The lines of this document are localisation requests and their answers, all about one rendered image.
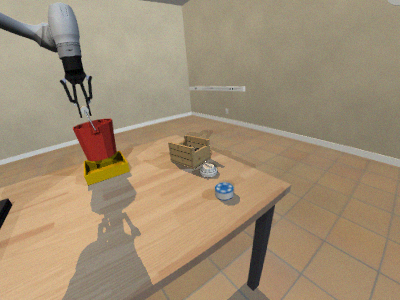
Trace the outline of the wooden slatted crate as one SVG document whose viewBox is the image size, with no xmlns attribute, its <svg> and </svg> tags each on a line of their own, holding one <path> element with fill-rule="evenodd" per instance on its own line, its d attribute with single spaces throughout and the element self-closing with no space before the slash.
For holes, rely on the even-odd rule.
<svg viewBox="0 0 400 300">
<path fill-rule="evenodd" d="M 178 144 L 170 141 L 168 145 L 171 161 L 192 169 L 211 159 L 209 139 L 184 135 L 184 141 Z"/>
</svg>

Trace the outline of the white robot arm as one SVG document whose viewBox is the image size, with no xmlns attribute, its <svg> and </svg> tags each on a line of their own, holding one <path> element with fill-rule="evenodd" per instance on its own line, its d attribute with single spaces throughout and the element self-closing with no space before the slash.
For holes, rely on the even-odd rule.
<svg viewBox="0 0 400 300">
<path fill-rule="evenodd" d="M 48 23 L 38 25 L 20 22 L 0 12 L 0 28 L 34 40 L 40 47 L 58 53 L 61 60 L 82 58 L 77 19 L 72 8 L 65 3 L 50 4 Z"/>
</svg>

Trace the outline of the yellow shallow tray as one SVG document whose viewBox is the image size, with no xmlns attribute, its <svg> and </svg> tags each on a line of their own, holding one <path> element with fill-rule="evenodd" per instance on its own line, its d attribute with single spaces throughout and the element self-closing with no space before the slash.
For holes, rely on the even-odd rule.
<svg viewBox="0 0 400 300">
<path fill-rule="evenodd" d="M 121 156 L 120 156 L 120 154 L 121 154 Z M 87 169 L 87 173 L 86 173 L 85 168 Z M 130 172 L 128 162 L 124 158 L 121 151 L 117 151 L 113 156 L 111 156 L 108 159 L 104 159 L 104 160 L 100 160 L 100 161 L 89 161 L 89 160 L 84 161 L 84 177 L 85 177 L 85 180 L 88 185 L 124 174 L 127 172 Z"/>
</svg>

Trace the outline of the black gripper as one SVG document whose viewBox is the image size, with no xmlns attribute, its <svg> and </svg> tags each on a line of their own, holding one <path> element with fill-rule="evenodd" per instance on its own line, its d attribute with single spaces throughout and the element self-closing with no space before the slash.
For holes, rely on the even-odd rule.
<svg viewBox="0 0 400 300">
<path fill-rule="evenodd" d="M 60 80 L 60 83 L 63 85 L 70 102 L 74 103 L 74 106 L 78 107 L 80 117 L 82 118 L 79 103 L 77 100 L 76 87 L 75 87 L 76 84 L 80 84 L 83 94 L 84 94 L 84 97 L 86 99 L 86 104 L 87 104 L 87 107 L 89 110 L 89 115 L 92 116 L 90 107 L 89 107 L 89 104 L 91 103 L 90 99 L 93 98 L 92 97 L 92 87 L 91 87 L 92 76 L 88 76 L 85 74 L 85 72 L 83 70 L 81 58 L 79 58 L 79 57 L 62 59 L 62 63 L 63 63 L 64 71 L 65 71 L 65 78 Z M 85 77 L 88 80 L 89 97 L 87 96 L 87 93 L 86 93 L 84 85 L 83 85 L 83 81 L 84 81 Z M 69 93 L 69 90 L 66 86 L 66 83 L 67 83 L 66 80 L 72 84 L 74 100 L 72 99 L 72 97 Z"/>
</svg>

